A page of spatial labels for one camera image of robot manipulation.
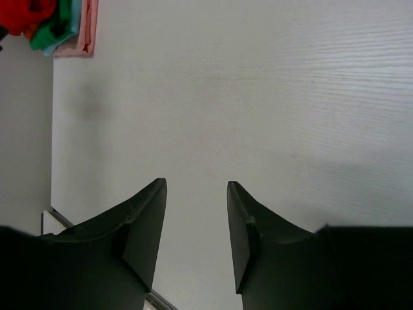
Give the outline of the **folded mint t shirt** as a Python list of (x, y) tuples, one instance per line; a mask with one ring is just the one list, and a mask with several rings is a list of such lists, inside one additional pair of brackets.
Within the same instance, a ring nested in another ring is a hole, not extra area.
[(62, 38), (58, 39), (56, 43), (42, 49), (44, 56), (51, 56), (60, 45), (79, 34), (81, 11), (82, 0), (73, 0), (71, 6), (71, 20), (69, 22), (68, 31), (63, 34)]

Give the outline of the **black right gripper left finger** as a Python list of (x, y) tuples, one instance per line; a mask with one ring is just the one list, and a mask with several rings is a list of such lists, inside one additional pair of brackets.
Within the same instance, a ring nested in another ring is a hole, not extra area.
[(142, 309), (165, 217), (166, 180), (59, 234), (1, 228), (2, 309)]

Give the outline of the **folded green t shirt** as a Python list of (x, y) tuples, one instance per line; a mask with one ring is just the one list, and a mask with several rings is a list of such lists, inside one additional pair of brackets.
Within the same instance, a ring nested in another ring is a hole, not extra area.
[(41, 50), (56, 43), (68, 31), (71, 20), (72, 1), (57, 1), (54, 13), (42, 22), (32, 40), (29, 41), (32, 50)]

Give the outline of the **red t shirt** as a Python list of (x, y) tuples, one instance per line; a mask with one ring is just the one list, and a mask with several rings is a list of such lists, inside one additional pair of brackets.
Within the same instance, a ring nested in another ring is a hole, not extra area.
[(1, 26), (20, 36), (30, 25), (39, 25), (54, 13), (56, 0), (1, 0)]

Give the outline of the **folded pink t shirt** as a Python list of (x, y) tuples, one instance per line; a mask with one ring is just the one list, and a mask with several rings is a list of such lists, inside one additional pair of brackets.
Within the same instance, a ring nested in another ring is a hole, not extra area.
[(99, 1), (81, 1), (78, 34), (58, 48), (54, 57), (88, 57), (94, 52), (96, 42), (97, 15)]

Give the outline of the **folded orange t shirt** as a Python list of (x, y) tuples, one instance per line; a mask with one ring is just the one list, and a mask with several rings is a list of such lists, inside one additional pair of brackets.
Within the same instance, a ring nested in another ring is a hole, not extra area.
[(35, 33), (37, 32), (37, 29), (39, 28), (39, 25), (30, 25), (29, 27), (26, 27), (22, 33), (24, 35), (24, 37), (27, 40), (32, 40), (32, 38), (34, 37)]

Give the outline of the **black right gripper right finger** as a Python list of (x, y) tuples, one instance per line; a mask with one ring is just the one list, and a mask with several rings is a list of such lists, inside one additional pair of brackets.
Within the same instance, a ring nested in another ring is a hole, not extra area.
[(227, 211), (244, 309), (411, 309), (410, 227), (325, 226), (306, 231), (236, 181)]

